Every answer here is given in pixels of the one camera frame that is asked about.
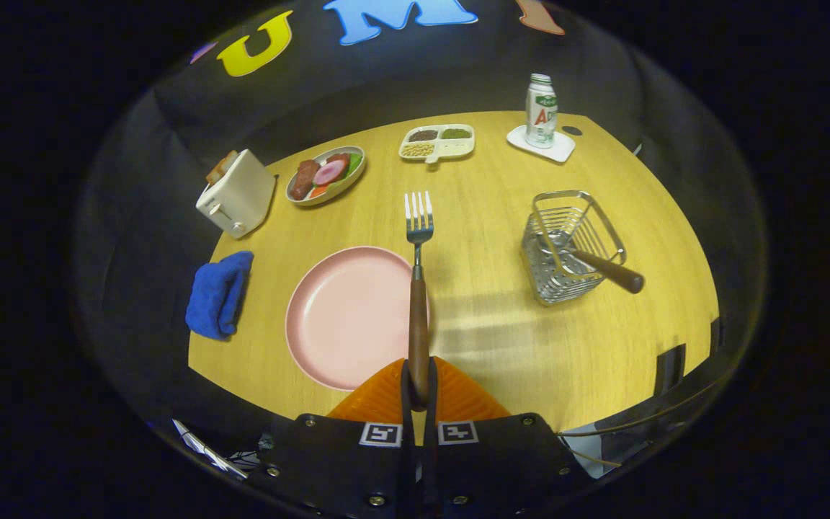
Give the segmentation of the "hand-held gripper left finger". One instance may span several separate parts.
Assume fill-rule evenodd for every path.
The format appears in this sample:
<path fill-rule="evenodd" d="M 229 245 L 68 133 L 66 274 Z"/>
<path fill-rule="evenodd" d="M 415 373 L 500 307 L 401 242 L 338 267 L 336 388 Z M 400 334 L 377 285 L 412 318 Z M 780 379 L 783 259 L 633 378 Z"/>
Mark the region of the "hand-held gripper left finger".
<path fill-rule="evenodd" d="M 408 362 L 390 378 L 398 422 L 300 414 L 248 476 L 249 489 L 304 518 L 409 518 L 415 485 Z"/>

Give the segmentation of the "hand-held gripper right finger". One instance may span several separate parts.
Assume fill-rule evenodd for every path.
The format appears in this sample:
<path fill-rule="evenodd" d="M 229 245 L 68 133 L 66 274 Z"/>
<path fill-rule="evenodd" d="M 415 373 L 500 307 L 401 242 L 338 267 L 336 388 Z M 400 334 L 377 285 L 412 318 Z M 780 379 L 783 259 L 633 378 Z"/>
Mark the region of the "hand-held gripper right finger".
<path fill-rule="evenodd" d="M 494 413 L 490 394 L 441 358 L 429 369 L 426 515 L 546 518 L 592 479 L 536 413 Z"/>

